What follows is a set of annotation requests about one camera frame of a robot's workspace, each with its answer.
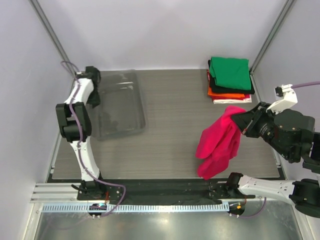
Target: metal frame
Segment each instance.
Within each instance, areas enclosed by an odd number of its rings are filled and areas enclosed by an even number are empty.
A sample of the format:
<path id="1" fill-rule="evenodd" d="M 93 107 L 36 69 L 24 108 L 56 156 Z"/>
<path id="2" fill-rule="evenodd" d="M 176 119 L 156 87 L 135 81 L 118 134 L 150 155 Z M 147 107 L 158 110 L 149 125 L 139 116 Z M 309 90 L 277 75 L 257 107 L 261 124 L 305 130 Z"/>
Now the metal frame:
<path id="1" fill-rule="evenodd" d="M 37 16 L 39 17 L 41 23 L 43 24 L 45 30 L 47 31 L 49 37 L 51 38 L 54 46 L 56 47 L 57 51 L 59 52 L 61 58 L 65 61 L 68 61 L 69 58 L 61 45 L 57 35 L 55 34 L 48 18 L 46 17 L 43 9 L 41 8 L 38 0 L 29 0 L 30 4 L 34 8 Z M 286 16 L 292 9 L 294 3 L 296 0 L 287 0 L 286 3 L 284 4 L 279 16 L 277 17 L 268 37 L 266 38 L 261 50 L 259 51 L 251 69 L 250 69 L 250 74 L 252 77 L 252 83 L 254 85 L 254 88 L 257 89 L 255 79 L 254 79 L 254 71 L 257 68 L 257 65 L 259 64 L 260 60 L 263 58 L 265 52 L 267 51 L 268 47 L 270 46 L 272 40 L 276 36 L 277 32 L 279 31 L 282 23 L 284 22 Z M 256 97 L 258 101 L 260 101 L 260 96 L 259 93 L 256 92 Z M 59 144 L 61 141 L 61 136 L 58 135 L 57 141 L 54 147 L 54 152 L 52 155 L 52 162 L 51 162 L 51 169 L 49 170 L 48 173 L 48 181 L 52 181 L 52 173 L 54 170 L 54 164 L 56 161 L 57 153 L 58 153 L 58 148 Z M 276 164 L 278 166 L 279 173 L 282 172 L 282 167 L 281 167 L 281 161 L 279 158 L 279 154 L 274 151 L 274 156 L 276 160 Z M 26 226 L 25 234 L 24 234 L 24 240 L 32 240 L 34 239 L 37 231 L 37 227 L 40 221 L 40 215 L 42 212 L 42 209 L 45 204 L 49 203 L 99 203 L 101 201 L 94 200 L 94 201 L 78 201 L 77 200 L 77 191 L 71 187 L 70 183 L 78 182 L 77 180 L 65 180 L 63 181 L 57 181 L 57 183 L 38 183 L 36 184 L 30 204 L 32 205 L 32 210 L 29 216 L 28 224 Z M 248 201 L 260 201 L 261 199 L 255 198 L 255 199 L 248 199 Z M 240 199 L 224 199 L 225 201 L 240 201 Z M 308 219 L 305 215 L 302 213 L 298 212 L 297 210 L 294 209 L 295 217 L 298 222 L 301 234 L 304 239 L 306 240 L 314 240 L 315 237 L 312 234 L 312 231 L 310 229 L 310 225 L 308 222 Z"/>

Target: stack of folded clothes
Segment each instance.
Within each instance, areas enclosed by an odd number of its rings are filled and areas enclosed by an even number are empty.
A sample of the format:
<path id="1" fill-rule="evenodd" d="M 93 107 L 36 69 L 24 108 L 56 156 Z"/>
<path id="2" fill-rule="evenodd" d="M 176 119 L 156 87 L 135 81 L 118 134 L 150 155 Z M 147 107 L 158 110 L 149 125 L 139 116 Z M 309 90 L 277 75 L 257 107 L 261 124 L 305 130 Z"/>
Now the stack of folded clothes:
<path id="1" fill-rule="evenodd" d="M 208 61 L 208 95 L 214 104 L 251 103 L 255 94 L 249 60 L 212 57 Z"/>

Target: white backdrop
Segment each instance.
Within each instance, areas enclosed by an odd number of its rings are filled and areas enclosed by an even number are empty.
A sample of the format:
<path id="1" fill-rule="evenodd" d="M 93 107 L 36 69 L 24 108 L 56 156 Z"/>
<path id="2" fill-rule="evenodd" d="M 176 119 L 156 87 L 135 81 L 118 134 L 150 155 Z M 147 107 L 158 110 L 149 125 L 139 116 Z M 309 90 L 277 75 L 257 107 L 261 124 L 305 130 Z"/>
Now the white backdrop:
<path id="1" fill-rule="evenodd" d="M 301 84 L 320 81 L 320 1 L 297 0 L 283 26 L 254 72 L 258 92 L 263 101 L 276 100 L 274 88 L 281 84 Z M 320 132 L 320 85 L 295 89 L 298 104 L 293 107 L 315 118 Z M 302 163 L 289 164 L 282 159 L 289 179 L 316 179 Z M 320 219 L 309 217 L 315 239 L 320 239 Z"/>
<path id="2" fill-rule="evenodd" d="M 257 56 L 285 0 L 39 0 L 69 58 L 100 70 Z"/>
<path id="3" fill-rule="evenodd" d="M 0 31 L 0 238 L 21 240 L 35 183 L 49 170 L 55 106 L 71 78 L 28 1 L 2 1 Z"/>

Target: pink cloth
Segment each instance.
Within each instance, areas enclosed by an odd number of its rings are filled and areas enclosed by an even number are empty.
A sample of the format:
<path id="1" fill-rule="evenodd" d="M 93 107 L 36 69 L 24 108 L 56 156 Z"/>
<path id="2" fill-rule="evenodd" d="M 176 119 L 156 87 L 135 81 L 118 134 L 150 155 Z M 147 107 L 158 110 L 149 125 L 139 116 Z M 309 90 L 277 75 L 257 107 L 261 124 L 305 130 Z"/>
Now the pink cloth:
<path id="1" fill-rule="evenodd" d="M 197 171 L 199 177 L 208 180 L 223 172 L 229 160 L 237 156 L 241 131 L 230 116 L 245 111 L 237 106 L 228 106 L 214 124 L 203 130 L 195 153 L 197 158 L 204 159 Z"/>

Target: white cloth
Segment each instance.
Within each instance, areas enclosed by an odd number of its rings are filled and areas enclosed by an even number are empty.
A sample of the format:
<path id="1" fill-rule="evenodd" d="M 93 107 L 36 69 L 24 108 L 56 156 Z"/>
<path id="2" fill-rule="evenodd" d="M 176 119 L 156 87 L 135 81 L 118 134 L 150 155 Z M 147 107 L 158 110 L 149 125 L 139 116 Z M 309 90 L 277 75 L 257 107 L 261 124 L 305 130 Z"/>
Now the white cloth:
<path id="1" fill-rule="evenodd" d="M 251 95 L 245 99 L 216 99 L 212 101 L 214 104 L 246 104 L 252 103 Z"/>

